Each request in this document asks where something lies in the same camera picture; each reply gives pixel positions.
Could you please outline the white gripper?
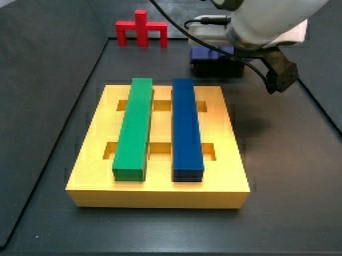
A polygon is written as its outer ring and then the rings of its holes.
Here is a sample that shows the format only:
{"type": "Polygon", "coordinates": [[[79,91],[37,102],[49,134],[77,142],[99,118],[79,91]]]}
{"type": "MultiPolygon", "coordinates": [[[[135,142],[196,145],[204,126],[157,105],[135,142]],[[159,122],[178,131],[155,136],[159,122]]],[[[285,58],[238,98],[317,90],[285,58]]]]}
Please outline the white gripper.
{"type": "Polygon", "coordinates": [[[190,25],[189,33],[213,46],[234,46],[236,48],[270,48],[276,46],[292,46],[301,44],[306,39],[308,21],[304,21],[293,29],[282,33],[268,43],[249,43],[238,36],[229,38],[226,25],[205,25],[201,21],[209,18],[218,20],[225,15],[201,15],[196,18],[196,23],[190,25]]]}

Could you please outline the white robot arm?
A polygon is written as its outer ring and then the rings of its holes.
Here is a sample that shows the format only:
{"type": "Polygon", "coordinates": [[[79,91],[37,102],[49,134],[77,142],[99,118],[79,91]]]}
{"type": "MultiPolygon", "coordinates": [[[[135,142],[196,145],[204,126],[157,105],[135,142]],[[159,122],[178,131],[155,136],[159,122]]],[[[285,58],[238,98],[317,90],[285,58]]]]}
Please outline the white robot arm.
{"type": "Polygon", "coordinates": [[[212,0],[229,15],[202,15],[190,34],[214,46],[248,51],[302,43],[308,19],[329,0],[212,0]]]}

